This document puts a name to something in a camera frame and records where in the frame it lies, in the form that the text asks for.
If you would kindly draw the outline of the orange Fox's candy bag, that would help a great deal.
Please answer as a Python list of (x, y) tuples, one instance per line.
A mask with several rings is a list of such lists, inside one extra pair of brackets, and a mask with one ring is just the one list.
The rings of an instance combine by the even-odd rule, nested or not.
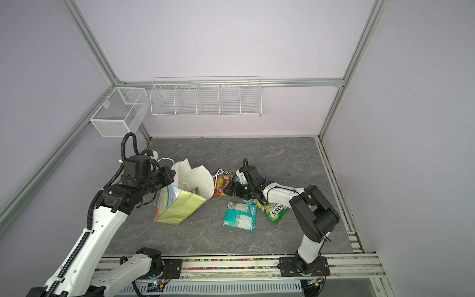
[(217, 176), (214, 195), (225, 196), (225, 190), (231, 182), (232, 176), (229, 174), (221, 174)]

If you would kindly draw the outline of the paper bag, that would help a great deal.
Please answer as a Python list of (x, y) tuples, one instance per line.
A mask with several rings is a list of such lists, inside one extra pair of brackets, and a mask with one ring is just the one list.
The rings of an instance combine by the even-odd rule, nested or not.
[(154, 221), (179, 225), (214, 196), (215, 184), (203, 165), (191, 167), (188, 159), (175, 163), (174, 181), (159, 191)]

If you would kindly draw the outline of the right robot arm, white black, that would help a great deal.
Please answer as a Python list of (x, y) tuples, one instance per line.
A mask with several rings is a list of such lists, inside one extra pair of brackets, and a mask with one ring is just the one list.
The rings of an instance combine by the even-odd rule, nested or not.
[(225, 193), (243, 200), (257, 200), (262, 205), (279, 204), (293, 211), (304, 233), (292, 271), (309, 275), (320, 268), (321, 248), (340, 222), (340, 215), (321, 190), (311, 184), (305, 188), (292, 188), (264, 178), (247, 159), (236, 172), (239, 178), (232, 181)]

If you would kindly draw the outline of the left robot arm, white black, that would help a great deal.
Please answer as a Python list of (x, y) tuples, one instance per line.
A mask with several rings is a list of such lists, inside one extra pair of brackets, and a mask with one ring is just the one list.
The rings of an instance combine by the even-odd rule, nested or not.
[(134, 209), (145, 206), (144, 196), (169, 186), (175, 172), (159, 165), (153, 151), (140, 152), (137, 137), (127, 133), (121, 141), (117, 172), (100, 188), (87, 211), (82, 235), (60, 268), (30, 297), (113, 297), (125, 286), (146, 276), (158, 278), (166, 269), (160, 251), (141, 248), (125, 263), (102, 277), (93, 276), (113, 236)]

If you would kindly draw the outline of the teal white candy bag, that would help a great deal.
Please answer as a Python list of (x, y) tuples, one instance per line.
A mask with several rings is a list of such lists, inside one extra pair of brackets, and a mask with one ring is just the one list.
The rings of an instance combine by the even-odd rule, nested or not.
[(256, 205), (229, 201), (223, 219), (223, 226), (253, 233), (256, 227), (256, 215)]

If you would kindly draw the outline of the yellow green Fox's bag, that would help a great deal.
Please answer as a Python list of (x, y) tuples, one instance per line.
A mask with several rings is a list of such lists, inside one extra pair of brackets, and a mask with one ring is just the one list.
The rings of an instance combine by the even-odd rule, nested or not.
[(277, 203), (261, 205), (260, 209), (274, 225), (278, 224), (289, 210), (288, 207)]

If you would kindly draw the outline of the purple M&M's packet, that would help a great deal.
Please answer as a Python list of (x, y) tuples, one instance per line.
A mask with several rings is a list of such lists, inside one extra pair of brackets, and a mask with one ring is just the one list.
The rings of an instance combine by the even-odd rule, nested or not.
[(235, 172), (231, 172), (229, 170), (224, 170), (222, 168), (219, 168), (217, 170), (217, 172), (215, 173), (216, 176), (220, 176), (220, 175), (223, 175), (223, 174), (227, 174), (229, 176), (232, 176), (232, 177), (235, 177), (236, 176), (236, 173)]

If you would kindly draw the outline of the white mesh basket, small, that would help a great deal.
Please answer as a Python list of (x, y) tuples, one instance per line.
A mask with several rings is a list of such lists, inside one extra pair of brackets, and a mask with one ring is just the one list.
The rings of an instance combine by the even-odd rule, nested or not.
[(150, 99), (145, 88), (116, 87), (106, 97), (90, 122), (103, 137), (123, 137), (139, 130)]

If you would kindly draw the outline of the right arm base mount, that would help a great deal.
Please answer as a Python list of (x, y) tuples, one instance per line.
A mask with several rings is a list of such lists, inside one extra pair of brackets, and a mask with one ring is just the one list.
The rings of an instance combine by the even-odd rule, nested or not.
[(296, 256), (280, 257), (277, 268), (282, 277), (327, 277), (330, 275), (328, 261), (324, 256), (319, 256), (310, 264)]

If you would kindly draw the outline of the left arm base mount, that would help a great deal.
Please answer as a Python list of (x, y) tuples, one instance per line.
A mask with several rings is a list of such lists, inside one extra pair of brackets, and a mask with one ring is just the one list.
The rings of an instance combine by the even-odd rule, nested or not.
[(178, 279), (182, 271), (183, 260), (179, 258), (153, 260), (147, 277), (150, 279)]

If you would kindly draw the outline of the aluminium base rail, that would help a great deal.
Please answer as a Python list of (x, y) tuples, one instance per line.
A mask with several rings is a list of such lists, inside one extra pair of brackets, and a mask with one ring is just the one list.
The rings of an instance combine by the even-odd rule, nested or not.
[(311, 275), (290, 271), (285, 254), (240, 256), (169, 256), (160, 279), (182, 282), (386, 279), (376, 254), (323, 254), (327, 262)]

